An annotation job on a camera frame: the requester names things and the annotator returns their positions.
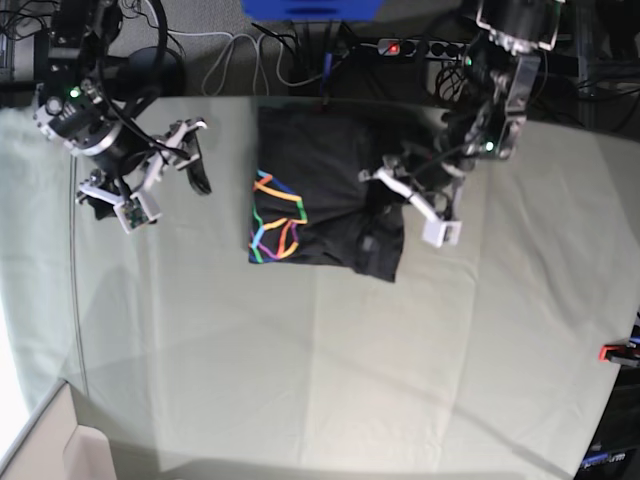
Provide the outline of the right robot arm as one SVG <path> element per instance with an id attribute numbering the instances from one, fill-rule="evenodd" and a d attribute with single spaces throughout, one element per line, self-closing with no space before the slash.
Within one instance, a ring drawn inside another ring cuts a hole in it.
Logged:
<path id="1" fill-rule="evenodd" d="M 106 70 L 123 22 L 118 2 L 60 2 L 50 22 L 48 71 L 34 98 L 33 119 L 45 137 L 95 164 L 78 185 L 77 202 L 89 204 L 98 220 L 117 218 L 126 233 L 161 217 L 152 190 L 169 168 L 185 172 L 197 194 L 211 192 L 197 138 L 203 119 L 178 120 L 160 136 L 135 121 L 163 92 L 169 28 L 163 4 L 153 1 L 150 9 L 157 19 L 150 65 L 140 83 L 116 94 Z"/>

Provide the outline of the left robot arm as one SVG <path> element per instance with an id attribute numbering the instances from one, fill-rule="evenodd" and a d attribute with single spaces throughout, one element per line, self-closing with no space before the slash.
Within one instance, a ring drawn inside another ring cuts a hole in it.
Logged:
<path id="1" fill-rule="evenodd" d="M 553 50 L 560 1 L 480 1 L 478 33 L 458 67 L 462 89 L 444 113 L 444 127 L 425 145 L 407 134 L 401 149 L 361 180 L 377 180 L 425 219 L 424 242 L 440 248 L 457 244 L 462 222 L 456 215 L 467 175 L 480 160 L 511 157 L 527 120 L 527 106 L 542 53 Z"/>

